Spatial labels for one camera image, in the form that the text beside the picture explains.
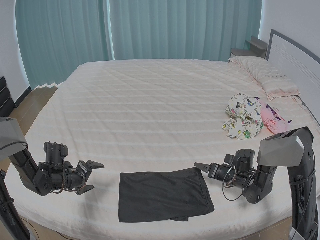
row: black shorts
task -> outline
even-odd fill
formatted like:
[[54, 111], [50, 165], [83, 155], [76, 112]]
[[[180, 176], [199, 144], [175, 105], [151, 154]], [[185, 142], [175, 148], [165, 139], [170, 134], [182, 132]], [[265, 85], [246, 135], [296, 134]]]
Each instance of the black shorts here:
[[201, 170], [120, 173], [119, 222], [187, 221], [214, 205]]

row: curtain fold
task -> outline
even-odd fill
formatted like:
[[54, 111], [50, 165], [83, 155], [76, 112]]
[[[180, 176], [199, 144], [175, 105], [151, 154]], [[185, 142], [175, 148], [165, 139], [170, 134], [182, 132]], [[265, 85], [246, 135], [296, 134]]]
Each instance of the curtain fold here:
[[114, 58], [226, 61], [258, 36], [262, 0], [110, 0]]
[[32, 89], [65, 81], [85, 62], [111, 58], [107, 10], [103, 0], [16, 0], [18, 42]]

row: pillow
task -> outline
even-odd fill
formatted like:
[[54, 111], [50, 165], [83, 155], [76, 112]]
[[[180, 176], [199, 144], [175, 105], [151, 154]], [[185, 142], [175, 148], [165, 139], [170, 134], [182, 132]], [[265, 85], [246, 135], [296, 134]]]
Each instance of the pillow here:
[[229, 59], [248, 72], [266, 92], [268, 100], [276, 97], [300, 95], [298, 87], [270, 62], [260, 57], [236, 56]]

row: white bed sheet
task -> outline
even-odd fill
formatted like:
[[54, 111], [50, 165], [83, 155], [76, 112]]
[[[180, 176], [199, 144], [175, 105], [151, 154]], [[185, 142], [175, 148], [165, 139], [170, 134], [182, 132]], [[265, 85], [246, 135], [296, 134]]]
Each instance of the white bed sheet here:
[[[64, 143], [66, 158], [101, 162], [87, 184], [95, 188], [39, 196], [26, 189], [10, 165], [5, 179], [22, 216], [79, 239], [236, 239], [261, 230], [292, 214], [289, 178], [278, 167], [272, 192], [258, 204], [244, 197], [227, 201], [221, 182], [203, 174], [215, 210], [172, 220], [119, 223], [120, 172], [175, 171], [194, 162], [222, 163], [238, 149], [259, 149], [272, 133], [264, 127], [253, 139], [230, 139], [222, 130], [227, 102], [234, 94], [266, 100], [262, 88], [230, 62], [146, 59], [89, 62], [79, 66], [58, 88], [26, 134], [36, 162], [45, 160], [43, 143]], [[320, 131], [309, 112], [294, 97], [268, 102], [279, 109], [291, 129], [308, 126], [319, 168]], [[236, 197], [240, 189], [226, 191]]]

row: white label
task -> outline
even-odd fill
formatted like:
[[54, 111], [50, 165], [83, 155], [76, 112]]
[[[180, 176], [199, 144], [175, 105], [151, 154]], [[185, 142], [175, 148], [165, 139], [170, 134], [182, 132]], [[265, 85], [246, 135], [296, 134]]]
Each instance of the white label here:
[[216, 174], [217, 169], [218, 169], [218, 165], [216, 164], [216, 167], [214, 168], [214, 171], [213, 171], [211, 177], [214, 177], [214, 175]]
[[85, 172], [85, 173], [87, 173], [87, 169], [84, 167], [84, 165], [80, 162], [79, 163], [79, 165], [80, 165], [80, 167], [82, 168], [82, 170]]

